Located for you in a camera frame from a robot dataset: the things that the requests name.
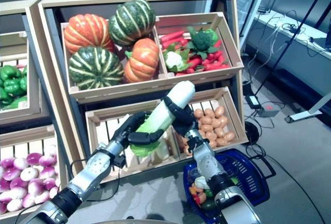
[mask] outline cauliflower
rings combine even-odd
[[[182,56],[175,52],[168,52],[167,58],[165,59],[165,63],[168,68],[172,68],[176,66],[177,68],[181,68],[184,65]]]

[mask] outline power adapter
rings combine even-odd
[[[270,102],[268,104],[263,105],[258,110],[258,115],[259,117],[274,117],[278,114],[279,111],[280,111],[280,107]]]

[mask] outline potato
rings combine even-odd
[[[220,127],[221,126],[221,121],[219,120],[219,119],[217,119],[217,118],[214,118],[213,120],[212,120],[212,127],[214,127],[214,128],[218,128],[218,127]]]
[[[217,135],[214,132],[207,132],[206,133],[206,138],[209,139],[209,141],[216,140]]]
[[[215,110],[215,117],[219,118],[223,115],[223,113],[224,113],[224,107],[218,106],[217,109]]]
[[[208,116],[204,116],[201,118],[202,124],[210,125],[212,122],[213,122],[212,118],[210,118]]]
[[[225,132],[224,132],[223,128],[221,128],[221,127],[215,128],[214,132],[216,133],[217,137],[219,137],[219,138],[223,138],[225,135]]]
[[[211,125],[201,125],[201,130],[204,132],[211,132],[213,127]]]
[[[213,110],[210,108],[205,109],[205,115],[209,116],[210,118],[215,118],[215,114],[214,114]]]
[[[216,143],[218,146],[225,146],[228,144],[228,141],[223,138],[218,138],[218,139],[216,139]]]
[[[228,124],[228,118],[226,116],[221,116],[219,120],[221,121],[221,128],[225,127]]]
[[[206,138],[206,133],[199,129],[199,133],[203,138]]]
[[[197,118],[197,119],[200,119],[201,117],[203,117],[203,111],[202,109],[196,109],[194,111],[194,116]]]
[[[186,146],[184,146],[184,153],[187,155],[187,156],[191,156],[192,154],[191,153],[189,153],[189,151],[188,151],[188,145],[186,145]]]
[[[229,131],[224,135],[224,139],[227,140],[228,142],[230,142],[231,140],[234,139],[234,137],[236,137],[236,135],[234,134],[233,131]]]
[[[215,140],[212,140],[209,142],[209,146],[214,149],[217,146],[217,142]]]

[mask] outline metal pole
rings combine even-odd
[[[310,6],[308,12],[306,13],[304,19],[302,20],[301,24],[299,25],[299,27],[296,29],[295,33],[293,34],[292,38],[289,41],[286,41],[287,45],[285,47],[285,49],[282,51],[282,53],[280,54],[279,58],[277,59],[277,61],[275,62],[274,66],[271,68],[271,70],[269,71],[268,75],[265,77],[265,79],[263,80],[263,82],[261,83],[260,87],[258,88],[258,90],[255,93],[255,96],[257,96],[258,92],[260,91],[260,89],[262,88],[262,86],[265,84],[265,82],[268,80],[268,78],[270,77],[270,75],[274,72],[275,68],[277,67],[278,63],[280,62],[280,60],[283,58],[284,54],[286,53],[286,51],[288,50],[288,48],[290,47],[291,43],[293,42],[295,36],[300,32],[300,29],[302,27],[302,25],[305,23],[305,21],[307,20],[308,16],[310,15],[312,9],[314,8],[314,6],[316,5],[318,0],[314,0],[314,2],[312,3],[312,5]]]

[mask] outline green bell pepper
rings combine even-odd
[[[20,87],[22,90],[25,92],[27,91],[27,81],[26,81],[26,76],[22,77],[20,80]]]
[[[5,65],[0,71],[0,77],[3,81],[7,79],[20,78],[22,76],[21,71],[15,66]]]
[[[27,75],[27,66],[24,67],[23,71],[22,71],[23,76]]]
[[[21,79],[7,79],[4,82],[4,89],[7,93],[11,93],[14,96],[20,96],[24,94],[26,91],[21,89],[20,85]]]
[[[0,87],[0,108],[10,105],[14,99],[5,91],[4,88]]]
[[[26,107],[27,106],[27,96],[22,96],[15,101],[13,101],[10,105],[4,107],[3,109],[17,109],[18,107]]]

